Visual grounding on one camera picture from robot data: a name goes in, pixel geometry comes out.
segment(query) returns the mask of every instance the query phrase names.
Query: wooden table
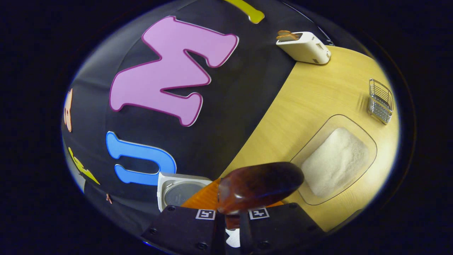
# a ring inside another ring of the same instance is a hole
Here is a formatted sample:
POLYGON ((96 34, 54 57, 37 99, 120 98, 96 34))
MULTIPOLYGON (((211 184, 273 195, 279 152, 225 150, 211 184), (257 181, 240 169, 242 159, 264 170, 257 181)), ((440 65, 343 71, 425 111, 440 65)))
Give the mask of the wooden table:
POLYGON ((329 63, 296 63, 252 135, 221 175, 239 167, 290 161, 327 119, 346 115, 375 140, 374 163, 352 186, 320 205, 305 203, 297 191, 284 200, 297 202, 324 231, 364 208, 377 194, 392 169, 400 131, 395 99, 388 125, 366 111, 370 78, 391 87, 378 63, 356 51, 328 47, 332 52, 329 63))

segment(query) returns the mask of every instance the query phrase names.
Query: brown oval object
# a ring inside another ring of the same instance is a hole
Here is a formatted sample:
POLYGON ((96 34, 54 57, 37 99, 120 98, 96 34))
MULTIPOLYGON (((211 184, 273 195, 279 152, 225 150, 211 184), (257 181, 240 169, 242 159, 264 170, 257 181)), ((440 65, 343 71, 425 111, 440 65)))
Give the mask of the brown oval object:
POLYGON ((277 36, 276 39, 279 41, 297 41, 299 37, 295 34, 285 34, 277 36))
POLYGON ((277 32, 278 35, 286 35, 286 34, 290 34, 291 32, 288 31, 288 30, 280 30, 277 32))
POLYGON ((302 170, 289 162, 275 162, 238 168, 219 183, 217 210, 237 214, 276 203, 296 191, 302 170))

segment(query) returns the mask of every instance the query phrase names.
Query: wire basket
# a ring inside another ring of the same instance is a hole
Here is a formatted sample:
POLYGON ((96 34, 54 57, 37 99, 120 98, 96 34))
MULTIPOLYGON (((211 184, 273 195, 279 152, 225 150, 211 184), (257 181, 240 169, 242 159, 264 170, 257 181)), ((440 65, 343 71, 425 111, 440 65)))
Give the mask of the wire basket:
POLYGON ((368 110, 384 124, 388 124, 393 113, 393 95, 375 79, 370 79, 370 104, 368 110))

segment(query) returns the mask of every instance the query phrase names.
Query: glass tray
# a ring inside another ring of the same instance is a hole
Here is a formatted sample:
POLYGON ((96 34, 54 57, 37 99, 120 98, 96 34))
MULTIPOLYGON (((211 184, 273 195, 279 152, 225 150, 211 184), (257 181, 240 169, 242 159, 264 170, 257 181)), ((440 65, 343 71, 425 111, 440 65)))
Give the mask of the glass tray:
POLYGON ((318 197, 314 195, 308 186, 307 182, 304 181, 302 185, 299 187, 298 191, 304 201, 310 205, 319 205, 322 204, 333 197, 337 196, 338 194, 345 191, 349 188, 352 184, 354 184, 373 164, 374 160, 376 159, 377 153, 377 145, 376 142, 371 138, 371 136, 363 130, 357 123, 352 121, 350 118, 342 115, 337 114, 330 117, 324 125, 316 132, 316 134, 310 139, 310 141, 294 156, 291 160, 291 163, 301 167, 302 163, 319 147, 321 144, 330 136, 330 134, 337 128, 345 128, 357 138, 359 138, 367 147, 368 147, 368 161, 366 164, 360 169, 354 178, 344 185, 341 188, 338 188, 330 195, 325 197, 318 197))

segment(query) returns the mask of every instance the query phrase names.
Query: blue letter u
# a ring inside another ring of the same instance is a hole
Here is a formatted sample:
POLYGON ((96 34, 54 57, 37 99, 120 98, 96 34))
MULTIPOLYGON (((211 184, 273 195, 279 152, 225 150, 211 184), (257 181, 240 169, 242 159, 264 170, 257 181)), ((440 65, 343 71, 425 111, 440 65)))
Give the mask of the blue letter u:
POLYGON ((120 180, 125 183, 139 183, 144 185, 157 185, 157 179, 159 172, 165 173, 176 173, 176 162, 173 157, 166 151, 147 146, 143 144, 122 141, 116 137, 112 131, 107 132, 106 136, 107 150, 115 159, 119 159, 121 156, 141 158, 156 162, 159 166, 159 171, 154 174, 135 172, 127 170, 123 166, 116 164, 115 172, 120 180))

